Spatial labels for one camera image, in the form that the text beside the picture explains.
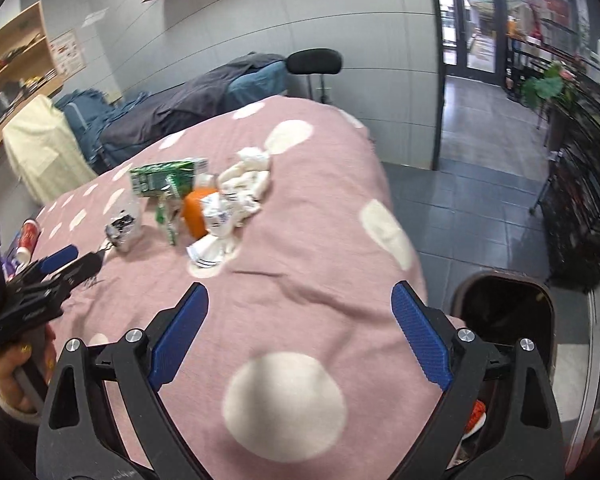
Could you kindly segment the person left hand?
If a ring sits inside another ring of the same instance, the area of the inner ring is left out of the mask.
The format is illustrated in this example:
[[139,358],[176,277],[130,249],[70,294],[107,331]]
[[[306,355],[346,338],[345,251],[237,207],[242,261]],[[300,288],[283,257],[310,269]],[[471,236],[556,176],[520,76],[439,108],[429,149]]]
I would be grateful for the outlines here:
[[0,349],[0,405],[9,415],[24,419],[38,416],[45,393],[35,386],[48,385],[57,362],[56,334],[46,324],[39,332]]

